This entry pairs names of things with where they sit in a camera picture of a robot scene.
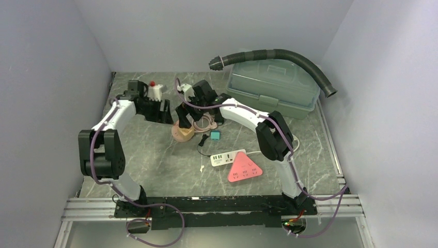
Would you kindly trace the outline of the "tan cube socket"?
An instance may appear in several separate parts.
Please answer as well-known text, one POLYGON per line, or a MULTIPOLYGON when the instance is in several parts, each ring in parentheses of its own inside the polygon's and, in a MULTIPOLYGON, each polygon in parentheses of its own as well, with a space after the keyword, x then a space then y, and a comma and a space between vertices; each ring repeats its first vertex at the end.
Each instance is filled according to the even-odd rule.
POLYGON ((184 136, 184 137, 188 137, 188 136, 193 136, 195 133, 195 130, 193 127, 190 128, 177 128, 179 135, 184 136))

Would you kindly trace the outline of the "round pink power socket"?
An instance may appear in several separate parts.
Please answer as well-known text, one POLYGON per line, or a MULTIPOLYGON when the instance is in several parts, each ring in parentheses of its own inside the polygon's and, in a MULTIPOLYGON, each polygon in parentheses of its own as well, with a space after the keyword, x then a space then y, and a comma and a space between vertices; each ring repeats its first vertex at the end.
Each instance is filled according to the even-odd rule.
POLYGON ((181 143, 187 142, 194 136, 195 129, 193 126, 191 126, 190 128, 180 128, 179 121, 176 121, 176 123, 171 128, 171 134, 176 141, 181 143))

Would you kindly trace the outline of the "teal cube adapter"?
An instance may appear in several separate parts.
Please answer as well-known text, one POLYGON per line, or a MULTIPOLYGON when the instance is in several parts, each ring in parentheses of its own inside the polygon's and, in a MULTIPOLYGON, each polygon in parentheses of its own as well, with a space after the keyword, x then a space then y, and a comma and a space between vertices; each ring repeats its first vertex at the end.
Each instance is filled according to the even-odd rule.
POLYGON ((210 139, 213 141, 219 141, 221 138, 221 132, 219 130, 212 130, 210 132, 210 139))

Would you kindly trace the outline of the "white power strip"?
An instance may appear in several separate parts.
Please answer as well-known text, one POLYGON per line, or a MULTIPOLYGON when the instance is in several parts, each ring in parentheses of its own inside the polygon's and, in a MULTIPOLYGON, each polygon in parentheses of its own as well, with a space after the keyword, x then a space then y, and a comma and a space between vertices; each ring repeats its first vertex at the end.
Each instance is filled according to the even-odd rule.
POLYGON ((211 164, 213 167, 217 167, 217 166, 233 163, 239 152, 243 152, 244 154, 246 154, 245 149, 214 154, 210 157, 211 164))

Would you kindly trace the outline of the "pink triangular power strip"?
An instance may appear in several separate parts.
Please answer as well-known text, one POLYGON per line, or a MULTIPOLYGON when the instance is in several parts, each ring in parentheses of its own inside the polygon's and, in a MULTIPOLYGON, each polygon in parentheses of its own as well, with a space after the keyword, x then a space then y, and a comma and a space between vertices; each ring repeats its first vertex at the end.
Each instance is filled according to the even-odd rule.
POLYGON ((237 182, 261 176, 263 170, 253 162, 244 152, 238 152, 228 174, 229 182, 237 182))

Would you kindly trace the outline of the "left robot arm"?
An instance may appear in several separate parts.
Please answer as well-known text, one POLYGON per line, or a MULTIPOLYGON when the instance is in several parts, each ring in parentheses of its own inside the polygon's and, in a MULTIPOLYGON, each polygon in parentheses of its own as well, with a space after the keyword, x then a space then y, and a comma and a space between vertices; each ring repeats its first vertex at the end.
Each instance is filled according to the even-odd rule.
POLYGON ((172 125, 170 101, 163 99, 164 91, 161 84, 128 81, 127 89, 110 100, 108 113, 78 135, 82 174, 113 189, 136 217, 145 215, 149 204, 143 187, 125 173, 126 157, 119 135, 136 115, 149 122, 172 125))

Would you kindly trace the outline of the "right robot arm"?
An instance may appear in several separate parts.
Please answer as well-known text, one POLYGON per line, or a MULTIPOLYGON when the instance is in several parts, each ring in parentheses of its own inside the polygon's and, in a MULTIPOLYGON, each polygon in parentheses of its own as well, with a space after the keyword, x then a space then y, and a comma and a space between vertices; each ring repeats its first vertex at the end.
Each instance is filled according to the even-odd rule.
POLYGON ((304 209, 307 191, 293 164, 293 134, 280 112, 258 111, 228 94, 218 95, 205 80, 190 85, 182 84, 179 78, 175 78, 174 88, 182 100, 176 108, 179 128, 190 129, 194 122, 209 113, 220 121, 229 119, 252 130, 261 153, 274 161, 280 175, 285 209, 290 214, 298 214, 304 209))

